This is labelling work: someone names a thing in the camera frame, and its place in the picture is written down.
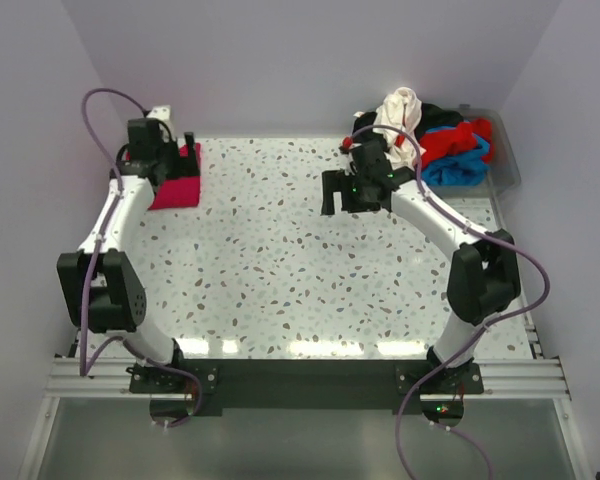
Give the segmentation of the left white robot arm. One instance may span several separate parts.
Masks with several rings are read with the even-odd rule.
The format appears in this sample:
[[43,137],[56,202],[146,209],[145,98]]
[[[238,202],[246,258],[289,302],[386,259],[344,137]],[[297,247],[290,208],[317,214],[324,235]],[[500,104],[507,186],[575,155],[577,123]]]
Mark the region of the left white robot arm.
[[195,396],[177,341],[150,319],[147,293],[126,251],[148,211],[192,208],[201,196],[200,145],[178,140],[154,113],[127,124],[128,141],[113,161],[108,195],[91,233],[57,272],[72,323],[80,332],[79,374],[89,375],[105,347],[121,343],[139,368],[131,374],[165,392]]

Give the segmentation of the magenta t shirt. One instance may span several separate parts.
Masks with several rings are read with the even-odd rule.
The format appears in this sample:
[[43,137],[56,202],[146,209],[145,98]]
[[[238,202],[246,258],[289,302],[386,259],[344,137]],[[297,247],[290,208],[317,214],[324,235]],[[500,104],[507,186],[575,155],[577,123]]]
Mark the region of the magenta t shirt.
[[178,178],[168,179],[159,188],[154,201],[149,207],[150,211],[195,208],[199,205],[201,197],[201,176],[189,175],[190,160],[187,146],[179,149]]

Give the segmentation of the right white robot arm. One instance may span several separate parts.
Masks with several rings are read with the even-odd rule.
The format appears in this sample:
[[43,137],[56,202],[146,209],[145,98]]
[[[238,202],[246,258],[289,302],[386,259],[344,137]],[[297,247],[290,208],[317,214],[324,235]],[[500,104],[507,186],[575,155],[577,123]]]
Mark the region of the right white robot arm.
[[429,348],[419,388],[449,392],[474,359],[489,321],[521,293],[514,241],[505,230],[488,231],[444,203],[424,183],[419,167],[392,167],[376,142],[354,147],[345,169],[321,175],[325,216],[341,210],[386,210],[416,227],[449,260],[446,300],[450,310],[441,336]]

